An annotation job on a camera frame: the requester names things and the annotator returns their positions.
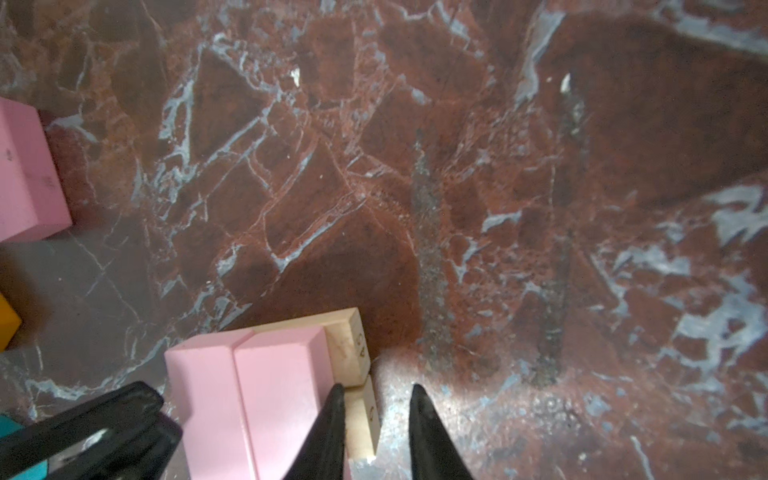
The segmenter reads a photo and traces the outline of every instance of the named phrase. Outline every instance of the teal block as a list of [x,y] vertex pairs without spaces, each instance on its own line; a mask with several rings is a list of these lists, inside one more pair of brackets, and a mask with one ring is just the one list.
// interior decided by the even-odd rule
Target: teal block
[[[10,435],[23,427],[5,415],[0,415],[0,437]],[[48,460],[40,462],[32,468],[11,478],[11,480],[42,480],[48,476]]]

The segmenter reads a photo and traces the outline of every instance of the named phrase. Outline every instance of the beige block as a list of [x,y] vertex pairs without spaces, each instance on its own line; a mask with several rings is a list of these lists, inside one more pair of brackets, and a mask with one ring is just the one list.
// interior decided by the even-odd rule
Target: beige block
[[313,325],[322,325],[325,328],[333,381],[345,387],[361,386],[371,369],[371,357],[357,308],[303,316],[252,328],[255,333],[261,333]]
[[375,457],[381,423],[370,376],[365,385],[344,392],[344,406],[347,454],[352,460]]

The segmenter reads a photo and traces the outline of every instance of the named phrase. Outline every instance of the yellow block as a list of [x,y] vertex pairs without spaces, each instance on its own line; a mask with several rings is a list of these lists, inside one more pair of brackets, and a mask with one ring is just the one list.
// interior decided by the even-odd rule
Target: yellow block
[[345,387],[361,386],[371,369],[366,335],[357,308],[303,316],[252,327],[255,333],[322,325],[326,331],[333,381]]
[[352,460],[376,456],[379,446],[381,423],[376,398],[373,396],[373,382],[368,376],[366,384],[347,389],[344,392],[346,407],[346,451]]
[[21,324],[22,319],[18,318],[16,312],[13,311],[8,301],[0,293],[0,352],[5,350],[8,342],[11,341],[11,337],[14,336]]

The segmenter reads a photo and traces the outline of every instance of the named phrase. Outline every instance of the pink wooden block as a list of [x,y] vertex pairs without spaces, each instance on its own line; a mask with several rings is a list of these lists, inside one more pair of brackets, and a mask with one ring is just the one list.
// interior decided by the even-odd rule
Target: pink wooden block
[[0,98],[0,242],[42,240],[70,225],[38,112]]
[[333,387],[325,330],[259,333],[235,349],[235,363],[259,479],[280,480]]
[[252,336],[250,329],[199,335],[165,353],[192,480],[259,478],[233,357]]

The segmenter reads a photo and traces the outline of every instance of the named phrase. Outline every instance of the orange block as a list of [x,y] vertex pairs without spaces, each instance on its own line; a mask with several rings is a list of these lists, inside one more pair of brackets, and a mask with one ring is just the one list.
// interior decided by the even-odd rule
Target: orange block
[[0,352],[5,350],[8,342],[21,326],[22,319],[18,318],[8,301],[0,293]]

